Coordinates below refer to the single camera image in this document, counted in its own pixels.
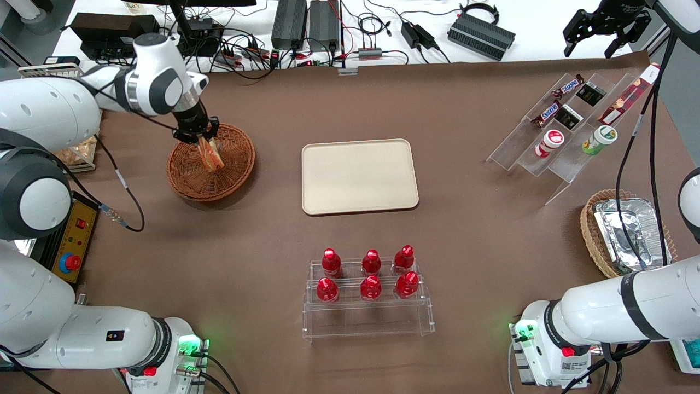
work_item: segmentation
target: brown tablecloth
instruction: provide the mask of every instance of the brown tablecloth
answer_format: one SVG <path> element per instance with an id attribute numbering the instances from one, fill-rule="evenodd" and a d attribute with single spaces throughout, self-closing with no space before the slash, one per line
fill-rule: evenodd
<path id="1" fill-rule="evenodd" d="M 614 187 L 638 103 L 606 148 L 547 207 L 552 176 L 506 172 L 486 157 L 564 72 L 618 79 L 640 72 L 644 54 L 613 60 L 367 67 L 274 72 L 250 83 L 211 75 L 211 115 L 245 130 L 258 155 L 240 192 L 188 203 L 170 189 L 168 130 L 108 114 L 102 136 L 146 213 L 130 233 L 101 218 L 85 266 L 90 303 L 178 316 L 212 340 L 244 394 L 506 393 L 509 322 L 530 302 L 603 280 L 579 228 L 588 197 Z M 174 124 L 172 117 L 164 122 Z M 649 198 L 648 120 L 622 182 Z M 680 258 L 697 253 L 676 207 L 694 167 L 665 107 L 659 108 L 657 175 L 664 221 Z M 301 208 L 300 152 L 315 142 L 405 138 L 420 204 L 404 212 L 309 217 Z M 137 212 L 103 151 L 81 175 L 93 194 L 137 224 Z M 437 331 L 427 337 L 302 339 L 308 262 L 326 247 L 343 257 L 368 248 L 416 248 L 433 297 Z M 223 377 L 216 368 L 215 376 Z M 109 371 L 40 372 L 63 393 L 124 393 Z M 518 384 L 517 393 L 555 393 Z M 666 345 L 624 361 L 620 393 L 697 393 L 700 378 L 674 372 Z M 21 374 L 0 374 L 2 393 L 41 393 Z M 209 393 L 216 392 L 208 387 Z M 597 390 L 594 384 L 589 391 Z"/>

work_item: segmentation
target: yellow control panel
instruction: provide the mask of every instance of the yellow control panel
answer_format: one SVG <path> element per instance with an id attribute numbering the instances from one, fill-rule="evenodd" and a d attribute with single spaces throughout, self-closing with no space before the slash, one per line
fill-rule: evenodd
<path id="1" fill-rule="evenodd" d="M 66 221 L 63 236 L 58 240 L 59 245 L 51 268 L 59 278 L 70 283 L 78 281 L 96 219 L 96 209 L 79 200 L 73 200 L 71 214 Z"/>

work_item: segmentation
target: red bottle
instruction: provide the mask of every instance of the red bottle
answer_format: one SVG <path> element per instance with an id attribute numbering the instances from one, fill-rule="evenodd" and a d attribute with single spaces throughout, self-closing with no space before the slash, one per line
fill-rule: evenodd
<path id="1" fill-rule="evenodd" d="M 321 278 L 316 287 L 316 295 L 323 302 L 336 302 L 340 295 L 338 294 L 338 285 L 332 279 Z"/>
<path id="2" fill-rule="evenodd" d="M 365 301 L 374 301 L 382 293 L 382 283 L 379 278 L 370 275 L 360 284 L 360 296 Z"/>
<path id="3" fill-rule="evenodd" d="M 323 273 L 334 279 L 340 279 L 343 277 L 343 268 L 341 267 L 340 256 L 331 248 L 328 248 L 323 252 L 323 258 L 321 260 L 321 265 L 323 267 Z"/>
<path id="4" fill-rule="evenodd" d="M 391 272 L 396 275 L 407 273 L 411 271 L 415 260 L 416 258 L 413 257 L 413 247 L 411 245 L 406 245 L 396 253 L 394 263 L 391 265 Z"/>
<path id="5" fill-rule="evenodd" d="M 365 276 L 378 276 L 381 267 L 382 261 L 379 260 L 379 253 L 374 249 L 368 250 L 365 258 L 362 259 L 362 273 Z"/>
<path id="6" fill-rule="evenodd" d="M 394 294 L 399 298 L 408 298 L 413 293 L 418 291 L 418 274 L 413 271 L 408 271 L 398 277 L 396 285 L 394 285 Z"/>

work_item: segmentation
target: wicker basket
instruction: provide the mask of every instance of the wicker basket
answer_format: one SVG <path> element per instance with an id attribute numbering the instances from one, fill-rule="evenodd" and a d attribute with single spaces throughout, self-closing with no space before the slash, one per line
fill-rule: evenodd
<path id="1" fill-rule="evenodd" d="M 216 136 L 224 168 L 209 172 L 204 168 L 196 144 L 178 144 L 168 156 L 166 174 L 170 186 L 192 201 L 215 201 L 238 190 L 250 176 L 256 160 L 253 143 L 243 130 L 220 124 Z"/>
<path id="2" fill-rule="evenodd" d="M 630 193 L 620 189 L 620 198 L 634 198 L 636 194 Z M 593 262 L 596 263 L 598 269 L 600 269 L 605 276 L 608 278 L 615 278 L 621 275 L 621 273 L 613 266 L 613 262 L 610 260 L 608 255 L 608 248 L 603 241 L 603 236 L 598 229 L 598 223 L 596 222 L 595 216 L 593 216 L 593 204 L 615 198 L 614 189 L 606 189 L 595 193 L 581 210 L 581 234 L 583 235 L 583 240 L 586 242 L 586 247 L 588 248 L 588 253 L 591 255 Z M 666 243 L 668 244 L 668 250 L 671 252 L 671 261 L 678 260 L 678 255 L 676 254 L 676 247 L 671 240 L 669 235 L 669 230 L 664 226 L 664 237 Z"/>

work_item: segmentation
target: red wire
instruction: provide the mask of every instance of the red wire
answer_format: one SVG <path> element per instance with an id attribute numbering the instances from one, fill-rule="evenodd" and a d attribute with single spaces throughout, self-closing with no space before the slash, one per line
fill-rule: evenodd
<path id="1" fill-rule="evenodd" d="M 350 50 L 345 51 L 345 54 L 341 56 L 341 59 L 344 59 L 347 55 L 350 54 L 350 52 L 353 51 L 353 49 L 355 49 L 355 38 L 352 37 L 352 33 L 350 32 L 350 29 L 348 29 L 345 26 L 345 24 L 343 23 L 343 20 L 340 19 L 340 16 L 338 15 L 338 11 L 335 10 L 335 6 L 333 5 L 333 3 L 329 1 L 328 5 L 333 9 L 333 13 L 335 14 L 335 17 L 338 18 L 338 20 L 340 21 L 340 25 L 343 26 L 343 29 L 345 29 L 348 32 L 348 34 L 350 35 L 350 39 L 351 39 L 352 44 L 350 45 Z"/>

